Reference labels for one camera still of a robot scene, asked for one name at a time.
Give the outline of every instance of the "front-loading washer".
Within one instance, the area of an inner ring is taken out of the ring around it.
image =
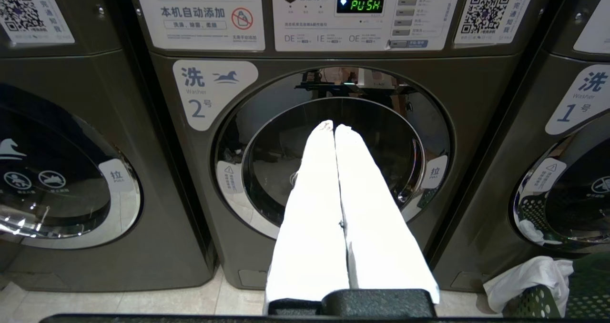
[[[563,0],[434,252],[440,288],[610,251],[610,0]]]
[[[0,274],[25,290],[213,277],[123,31],[115,0],[0,0]]]
[[[427,251],[547,1],[133,0],[229,282],[265,286],[326,119]]]

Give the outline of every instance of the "label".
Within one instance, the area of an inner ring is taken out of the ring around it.
[[[574,50],[610,54],[610,0],[601,0],[574,43]]]
[[[530,0],[466,0],[454,42],[511,43]]]
[[[74,43],[55,0],[0,0],[0,24],[14,43]]]
[[[426,173],[421,182],[421,188],[433,189],[440,185],[447,169],[447,160],[447,156],[443,155],[426,163]]]
[[[133,181],[125,165],[119,159],[112,159],[100,163],[98,166],[108,183],[111,192],[133,191]]]
[[[220,187],[223,193],[235,194],[244,192],[242,169],[238,165],[219,161],[216,164],[216,177],[218,178],[218,187]]]
[[[199,131],[207,130],[220,111],[259,77],[256,66],[246,61],[178,60],[173,69],[184,114]]]
[[[546,158],[525,184],[525,190],[530,192],[547,192],[566,170],[566,164],[553,158]]]
[[[547,122],[545,130],[557,135],[610,108],[610,65],[583,69]]]
[[[161,49],[265,50],[261,0],[140,0]]]
[[[442,50],[458,0],[273,0],[277,51]]]

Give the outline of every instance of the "control button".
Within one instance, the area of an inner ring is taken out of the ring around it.
[[[411,26],[413,19],[397,19],[394,21],[394,26]]]
[[[390,48],[406,48],[407,41],[390,41]]]
[[[392,36],[409,36],[411,30],[392,30]]]
[[[397,16],[412,16],[414,14],[416,14],[415,9],[396,10]]]
[[[415,6],[417,0],[398,0],[398,6]]]

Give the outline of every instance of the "tiled floor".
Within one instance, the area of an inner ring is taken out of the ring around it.
[[[439,316],[501,316],[484,295],[443,291]],[[47,293],[24,291],[9,284],[0,292],[0,322],[37,323],[57,313],[246,314],[262,312],[263,291],[238,290],[222,269],[199,288],[127,293]]]

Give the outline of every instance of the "green laundry basket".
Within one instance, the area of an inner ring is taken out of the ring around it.
[[[569,278],[566,318],[610,319],[610,253],[591,254],[575,260]],[[560,318],[547,286],[525,290],[516,298],[516,308],[509,317]]]

